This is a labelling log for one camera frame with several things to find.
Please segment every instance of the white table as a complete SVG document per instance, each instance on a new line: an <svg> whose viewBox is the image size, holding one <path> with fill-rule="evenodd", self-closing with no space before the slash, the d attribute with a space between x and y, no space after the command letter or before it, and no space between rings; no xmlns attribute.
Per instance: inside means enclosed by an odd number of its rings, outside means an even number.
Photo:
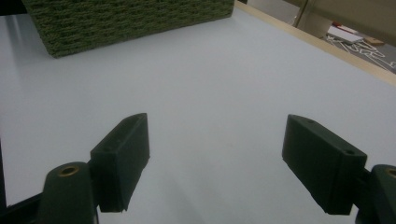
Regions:
<svg viewBox="0 0 396 224"><path fill-rule="evenodd" d="M101 223L354 223L324 214L281 159L288 114L396 164L396 89L235 9L230 19L52 59L26 15L0 17L7 202L147 112L151 158Z"/></svg>

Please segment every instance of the black plastic part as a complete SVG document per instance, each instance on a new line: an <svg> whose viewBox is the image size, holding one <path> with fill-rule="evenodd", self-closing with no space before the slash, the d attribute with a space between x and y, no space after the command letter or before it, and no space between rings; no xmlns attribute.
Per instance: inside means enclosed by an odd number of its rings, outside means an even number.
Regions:
<svg viewBox="0 0 396 224"><path fill-rule="evenodd" d="M94 224L97 222L90 168L71 162L50 171L46 178L36 224Z"/></svg>
<svg viewBox="0 0 396 224"><path fill-rule="evenodd" d="M134 189L149 161L147 114L120 122L92 151L89 165L102 212L128 209Z"/></svg>
<svg viewBox="0 0 396 224"><path fill-rule="evenodd" d="M359 213L355 224L380 223L371 197L370 178L372 178L371 173L364 170L363 175L356 180L353 203L359 208Z"/></svg>
<svg viewBox="0 0 396 224"><path fill-rule="evenodd" d="M38 205L41 194L26 199L20 203L13 204L0 216L0 223L5 224L32 224L37 217Z"/></svg>
<svg viewBox="0 0 396 224"><path fill-rule="evenodd" d="M380 223L396 223L396 167L376 165L371 172L369 185Z"/></svg>
<svg viewBox="0 0 396 224"><path fill-rule="evenodd" d="M317 122L289 115L283 160L331 215L349 215L367 155Z"/></svg>

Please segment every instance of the woven basket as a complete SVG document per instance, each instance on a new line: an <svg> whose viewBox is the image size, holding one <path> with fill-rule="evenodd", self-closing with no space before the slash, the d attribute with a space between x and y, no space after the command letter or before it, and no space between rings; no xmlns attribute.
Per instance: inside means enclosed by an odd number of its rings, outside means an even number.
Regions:
<svg viewBox="0 0 396 224"><path fill-rule="evenodd" d="M55 58L230 17L234 0L22 0Z"/></svg>

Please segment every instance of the screw hole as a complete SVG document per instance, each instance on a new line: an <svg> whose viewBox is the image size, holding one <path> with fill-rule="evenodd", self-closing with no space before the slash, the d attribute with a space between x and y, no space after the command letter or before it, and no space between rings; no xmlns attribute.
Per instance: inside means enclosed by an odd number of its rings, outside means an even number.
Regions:
<svg viewBox="0 0 396 224"><path fill-rule="evenodd" d="M396 170L395 169L387 169L388 175L396 178Z"/></svg>
<svg viewBox="0 0 396 224"><path fill-rule="evenodd" d="M70 176L77 173L79 170L78 166L66 166L58 174L60 177Z"/></svg>

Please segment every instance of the wooden surface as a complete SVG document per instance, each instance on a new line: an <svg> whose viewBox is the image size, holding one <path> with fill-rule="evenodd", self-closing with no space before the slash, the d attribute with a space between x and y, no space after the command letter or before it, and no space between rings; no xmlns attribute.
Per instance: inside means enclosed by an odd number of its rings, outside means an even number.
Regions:
<svg viewBox="0 0 396 224"><path fill-rule="evenodd" d="M310 45L313 45L319 49L324 50L325 52L330 53L331 55L346 61L347 63L352 64L353 66L359 67L359 69L362 69L370 74L372 74L375 77L378 77L379 79L386 81L394 86L396 86L396 76L394 74L392 74L389 71L386 71L376 65L373 65L371 63L368 63L366 61L364 61L363 59L356 57L354 55L351 55L347 52L345 52L344 50L341 50L335 46L332 46L328 43L326 43L323 40L320 40L312 35L309 35L305 32L302 32L300 30L298 30L297 28L294 28L288 24L286 24L283 21L279 21L273 17L270 17L262 12L260 12L259 10L244 5L244 4L240 4L238 2L235 2L236 7L246 11L246 13L249 13L250 15L253 15L255 17L257 17L258 19L265 21L271 25L274 25L276 28L285 31L286 33L293 35L303 41L305 41L306 43L309 43Z"/></svg>
<svg viewBox="0 0 396 224"><path fill-rule="evenodd" d="M297 7L301 0L285 0ZM395 0L314 0L305 13L315 13L331 21L371 35L396 46Z"/></svg>

